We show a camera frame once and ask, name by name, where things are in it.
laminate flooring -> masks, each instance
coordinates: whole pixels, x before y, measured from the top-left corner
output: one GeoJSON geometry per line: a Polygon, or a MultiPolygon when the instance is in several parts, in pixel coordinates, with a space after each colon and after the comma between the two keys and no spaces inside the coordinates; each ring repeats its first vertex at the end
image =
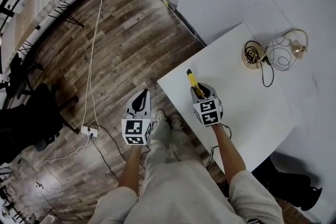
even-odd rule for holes
{"type": "MultiPolygon", "coordinates": [[[[79,97],[77,104],[61,113],[77,128],[81,126],[85,111],[91,44],[99,4],[100,0],[82,0],[71,15],[85,27],[63,22],[43,40],[36,60],[43,65],[44,71],[36,70],[30,76],[33,87],[40,83],[49,87],[56,85],[59,104],[73,95],[79,97]]],[[[153,110],[164,108],[167,115],[176,112],[156,81],[201,48],[159,0],[103,1],[93,50],[92,90],[99,124],[109,130],[124,157],[128,156],[130,147],[123,141],[120,123],[127,100],[148,88],[153,110]]],[[[85,124],[95,124],[89,92],[85,124]]],[[[185,130],[206,162],[208,153],[188,126],[185,130]]],[[[60,181],[44,168],[45,160],[67,156],[86,142],[85,136],[75,135],[64,127],[56,141],[43,152],[27,148],[12,162],[15,164],[19,158],[25,160],[14,167],[15,179],[7,188],[24,216],[34,212],[37,217],[43,217],[51,212],[63,223],[88,222],[97,200],[118,184],[94,145],[90,142],[71,158],[46,164],[60,181]]],[[[105,130],[102,129],[96,144],[113,172],[120,177],[125,162],[105,130]]],[[[209,172],[216,182],[225,180],[217,165],[212,164],[209,172]]],[[[294,223],[298,217],[301,218],[301,214],[292,208],[290,220],[294,223]]],[[[295,223],[309,222],[304,219],[295,223]]]]}

power strip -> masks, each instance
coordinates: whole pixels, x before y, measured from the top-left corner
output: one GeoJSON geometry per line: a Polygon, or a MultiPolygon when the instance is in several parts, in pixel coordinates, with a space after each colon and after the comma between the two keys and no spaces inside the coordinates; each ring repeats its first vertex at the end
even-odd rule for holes
{"type": "Polygon", "coordinates": [[[95,129],[95,128],[90,128],[90,127],[87,127],[87,126],[82,126],[81,128],[81,132],[82,134],[85,134],[87,136],[93,136],[93,137],[98,137],[98,130],[95,129]]]}

light gray pants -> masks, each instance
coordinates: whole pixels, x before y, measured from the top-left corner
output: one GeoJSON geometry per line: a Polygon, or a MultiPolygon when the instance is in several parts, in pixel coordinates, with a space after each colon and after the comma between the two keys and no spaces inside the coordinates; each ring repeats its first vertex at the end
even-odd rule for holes
{"type": "Polygon", "coordinates": [[[171,130],[169,124],[164,120],[161,120],[154,129],[149,148],[151,151],[145,162],[146,173],[150,173],[157,164],[169,164],[191,159],[202,162],[181,127],[171,130]]]}

